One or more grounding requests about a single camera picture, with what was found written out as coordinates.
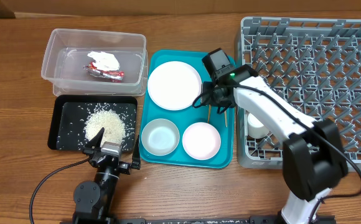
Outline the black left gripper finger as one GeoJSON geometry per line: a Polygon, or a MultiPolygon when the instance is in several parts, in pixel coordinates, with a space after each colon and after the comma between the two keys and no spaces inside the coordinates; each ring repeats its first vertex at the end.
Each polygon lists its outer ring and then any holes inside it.
{"type": "Polygon", "coordinates": [[[140,170],[141,168],[141,157],[139,152],[139,136],[136,138],[136,142],[133,149],[131,168],[140,170]]]}
{"type": "Polygon", "coordinates": [[[87,142],[87,144],[85,145],[85,149],[100,151],[104,132],[105,129],[101,128],[97,135],[87,142]]]}

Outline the wooden chopstick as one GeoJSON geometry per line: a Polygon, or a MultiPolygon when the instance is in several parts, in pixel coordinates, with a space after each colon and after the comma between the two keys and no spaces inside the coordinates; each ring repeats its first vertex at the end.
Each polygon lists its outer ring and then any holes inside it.
{"type": "Polygon", "coordinates": [[[208,114],[207,114],[207,122],[209,123],[210,122],[210,115],[211,115],[211,109],[212,109],[212,106],[209,104],[208,105],[208,114]]]}
{"type": "Polygon", "coordinates": [[[224,119],[225,119],[225,127],[227,128],[228,122],[227,122],[227,111],[224,111],[224,119]]]}

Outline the grey bowl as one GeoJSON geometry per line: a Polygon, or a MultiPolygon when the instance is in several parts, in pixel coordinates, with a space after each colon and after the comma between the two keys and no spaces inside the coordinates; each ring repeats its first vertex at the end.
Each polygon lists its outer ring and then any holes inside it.
{"type": "Polygon", "coordinates": [[[143,128],[141,142],[148,153],[166,156],[176,149],[180,141],[177,126],[168,119],[154,119],[143,128]]]}

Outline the pink-white bowl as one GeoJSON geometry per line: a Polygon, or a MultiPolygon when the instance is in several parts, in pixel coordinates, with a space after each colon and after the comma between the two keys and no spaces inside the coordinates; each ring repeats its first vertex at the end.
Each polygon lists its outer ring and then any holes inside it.
{"type": "Polygon", "coordinates": [[[219,132],[208,123],[191,124],[182,135],[184,151],[200,161],[213,158],[219,152],[221,143],[219,132]]]}

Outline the white cup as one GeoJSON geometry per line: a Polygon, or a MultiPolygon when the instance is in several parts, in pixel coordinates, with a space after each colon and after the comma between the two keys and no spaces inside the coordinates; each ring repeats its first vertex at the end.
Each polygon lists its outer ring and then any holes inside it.
{"type": "Polygon", "coordinates": [[[253,139],[261,139],[270,132],[253,114],[247,116],[248,135],[253,139]]]}

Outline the red snack wrapper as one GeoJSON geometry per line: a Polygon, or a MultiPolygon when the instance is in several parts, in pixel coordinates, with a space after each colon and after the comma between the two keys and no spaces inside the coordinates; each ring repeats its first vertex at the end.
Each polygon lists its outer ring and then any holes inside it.
{"type": "Polygon", "coordinates": [[[92,63],[83,67],[90,75],[97,78],[107,78],[112,82],[122,82],[124,78],[124,72],[122,71],[104,71],[97,69],[92,63]]]}

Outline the white napkin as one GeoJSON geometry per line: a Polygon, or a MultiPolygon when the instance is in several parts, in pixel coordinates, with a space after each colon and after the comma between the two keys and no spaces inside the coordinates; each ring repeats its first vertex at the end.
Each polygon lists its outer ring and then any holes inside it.
{"type": "Polygon", "coordinates": [[[87,56],[93,59],[92,64],[99,70],[118,71],[120,69],[120,63],[113,54],[92,51],[87,56]]]}

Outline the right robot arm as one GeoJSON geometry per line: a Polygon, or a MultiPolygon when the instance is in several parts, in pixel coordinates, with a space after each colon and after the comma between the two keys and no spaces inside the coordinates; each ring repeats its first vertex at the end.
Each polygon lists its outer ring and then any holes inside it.
{"type": "Polygon", "coordinates": [[[319,204],[348,173],[339,130],[316,121],[277,95],[247,64],[204,65],[210,86],[199,96],[202,105],[222,113],[238,106],[255,116],[283,146],[283,177],[290,189],[279,220],[314,223],[319,204]]]}

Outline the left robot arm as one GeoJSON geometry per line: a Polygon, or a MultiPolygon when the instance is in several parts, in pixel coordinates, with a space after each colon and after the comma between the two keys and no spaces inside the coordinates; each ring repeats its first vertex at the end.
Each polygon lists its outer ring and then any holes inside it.
{"type": "Polygon", "coordinates": [[[75,188],[72,223],[120,223],[110,213],[116,184],[121,174],[129,175],[131,170],[141,168],[138,145],[134,147],[132,161],[124,162],[120,144],[102,142],[104,132],[100,129],[83,147],[83,153],[89,156],[87,162],[96,169],[96,174],[93,181],[84,181],[75,188]]]}

